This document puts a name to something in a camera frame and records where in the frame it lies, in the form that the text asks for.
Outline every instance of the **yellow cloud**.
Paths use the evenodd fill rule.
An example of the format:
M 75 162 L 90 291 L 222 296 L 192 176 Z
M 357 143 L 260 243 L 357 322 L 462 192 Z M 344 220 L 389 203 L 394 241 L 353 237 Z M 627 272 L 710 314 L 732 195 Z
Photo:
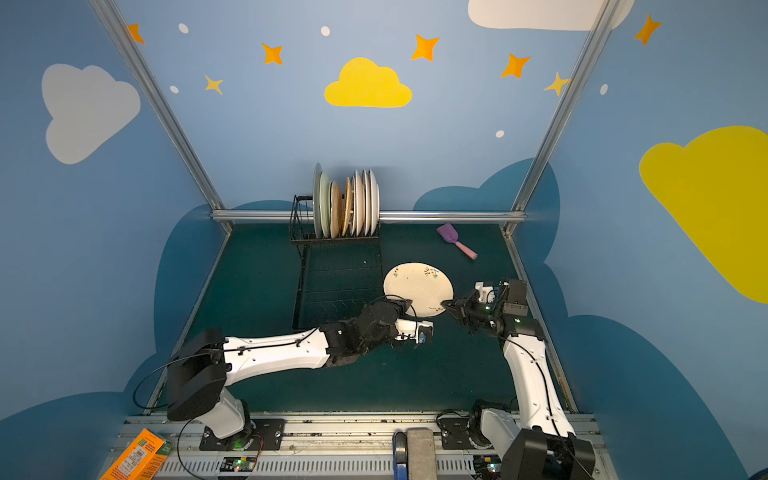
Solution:
M 402 107 L 411 101 L 411 89 L 400 83 L 389 67 L 368 58 L 353 58 L 326 87 L 326 101 L 337 107 Z
M 640 163 L 648 190 L 742 295 L 768 303 L 768 134 L 723 127 Z

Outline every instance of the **pink handle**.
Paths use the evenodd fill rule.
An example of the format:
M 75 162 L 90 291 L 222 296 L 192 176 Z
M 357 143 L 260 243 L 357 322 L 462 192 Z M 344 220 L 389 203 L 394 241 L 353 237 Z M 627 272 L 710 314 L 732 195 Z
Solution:
M 458 248 L 462 249 L 462 252 L 466 253 L 466 254 L 467 254 L 467 257 L 469 257 L 469 258 L 471 258 L 471 259 L 473 259 L 473 260 L 474 260 L 474 259 L 476 259 L 476 258 L 478 257 L 478 254 L 477 254 L 477 253 L 473 252 L 473 251 L 472 251 L 472 250 L 470 250 L 468 247 L 465 247 L 463 243 L 461 243 L 461 242 L 456 242 L 456 246 L 457 246 Z

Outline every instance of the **white cloud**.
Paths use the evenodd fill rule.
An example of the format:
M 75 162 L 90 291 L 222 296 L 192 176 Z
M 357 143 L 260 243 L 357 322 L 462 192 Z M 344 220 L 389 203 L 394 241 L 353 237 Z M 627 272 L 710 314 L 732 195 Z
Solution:
M 619 0 L 612 28 L 627 17 L 634 0 Z M 591 30 L 603 0 L 469 0 L 470 19 L 486 28 Z
M 133 85 L 91 65 L 51 65 L 43 74 L 43 101 L 53 117 L 45 141 L 63 164 L 76 164 L 128 125 L 141 100 Z

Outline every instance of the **gray block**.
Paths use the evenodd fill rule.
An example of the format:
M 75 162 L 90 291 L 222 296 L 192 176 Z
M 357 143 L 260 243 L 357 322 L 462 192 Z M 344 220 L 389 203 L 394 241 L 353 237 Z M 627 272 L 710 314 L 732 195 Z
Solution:
M 408 480 L 437 480 L 435 439 L 430 429 L 409 429 Z

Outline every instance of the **orange box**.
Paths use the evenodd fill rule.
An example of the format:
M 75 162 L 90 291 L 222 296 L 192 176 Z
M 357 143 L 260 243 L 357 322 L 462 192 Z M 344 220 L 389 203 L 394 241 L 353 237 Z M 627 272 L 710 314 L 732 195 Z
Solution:
M 137 480 L 152 478 L 168 458 L 173 444 L 147 429 L 141 431 L 101 480 Z

